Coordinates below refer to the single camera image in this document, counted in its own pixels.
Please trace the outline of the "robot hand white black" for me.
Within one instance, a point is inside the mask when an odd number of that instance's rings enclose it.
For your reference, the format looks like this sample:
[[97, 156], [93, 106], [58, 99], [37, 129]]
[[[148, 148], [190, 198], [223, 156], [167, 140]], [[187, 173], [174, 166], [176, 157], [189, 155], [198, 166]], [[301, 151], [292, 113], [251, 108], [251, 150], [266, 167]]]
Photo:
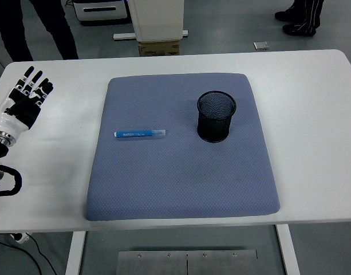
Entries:
[[30, 66], [15, 86], [7, 93], [0, 105], [0, 132], [17, 138], [33, 126], [41, 107], [53, 91], [48, 78], [42, 79], [43, 72], [34, 72]]

